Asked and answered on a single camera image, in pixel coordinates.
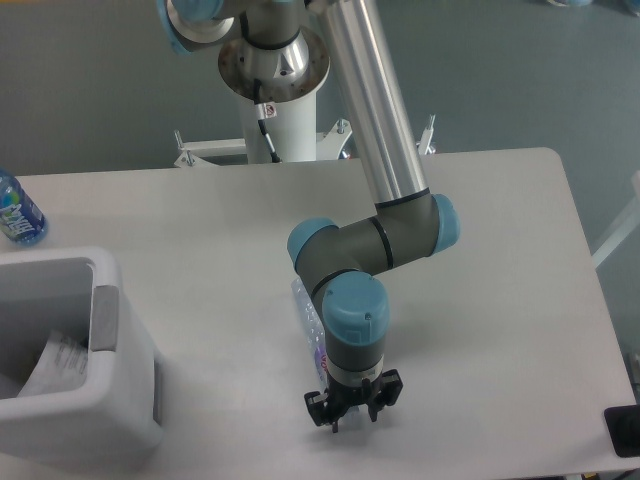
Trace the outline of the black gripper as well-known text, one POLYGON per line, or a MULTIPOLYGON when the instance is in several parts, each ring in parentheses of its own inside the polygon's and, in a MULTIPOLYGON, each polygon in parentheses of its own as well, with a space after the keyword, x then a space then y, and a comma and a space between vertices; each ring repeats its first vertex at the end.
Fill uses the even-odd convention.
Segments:
POLYGON ((386 371, 374 381, 362 381, 358 387, 349 387, 328 375, 328 393, 319 391, 304 395, 307 411, 317 427, 330 426, 339 431, 339 420, 354 406, 366 405, 372 422, 386 407, 394 406, 403 389, 403 381, 396 369, 386 371))

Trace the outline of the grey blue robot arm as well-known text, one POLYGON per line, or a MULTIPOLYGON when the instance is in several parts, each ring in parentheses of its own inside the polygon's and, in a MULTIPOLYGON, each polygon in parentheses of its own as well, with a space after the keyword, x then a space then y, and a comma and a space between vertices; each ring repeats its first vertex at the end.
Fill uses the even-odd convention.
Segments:
POLYGON ((390 307, 379 275, 460 235, 451 201, 427 185, 377 5, 160 1, 156 9, 175 52, 219 47, 251 163, 318 158, 316 94, 336 75, 375 214, 342 227, 309 219, 289 235, 291 262, 325 332, 325 387, 304 401, 318 426, 337 427, 358 406, 376 419, 403 388, 383 367, 390 307))

